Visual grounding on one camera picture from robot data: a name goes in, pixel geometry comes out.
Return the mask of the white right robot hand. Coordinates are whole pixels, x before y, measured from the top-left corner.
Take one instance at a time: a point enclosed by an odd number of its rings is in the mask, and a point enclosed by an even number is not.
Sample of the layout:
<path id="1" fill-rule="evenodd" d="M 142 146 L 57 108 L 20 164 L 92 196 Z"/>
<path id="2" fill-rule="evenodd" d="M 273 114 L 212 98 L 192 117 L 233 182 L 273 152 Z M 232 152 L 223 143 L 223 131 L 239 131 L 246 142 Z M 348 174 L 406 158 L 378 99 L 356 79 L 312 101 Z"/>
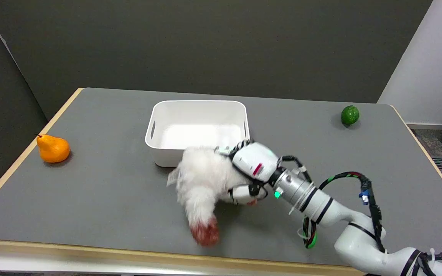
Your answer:
<path id="1" fill-rule="evenodd" d="M 228 157 L 233 168 L 248 180 L 247 184 L 230 187 L 221 196 L 222 201 L 234 205 L 253 205 L 268 196 L 265 185 L 280 166 L 280 158 L 272 150 L 253 140 L 243 140 L 232 148 L 218 146 L 214 152 Z"/>

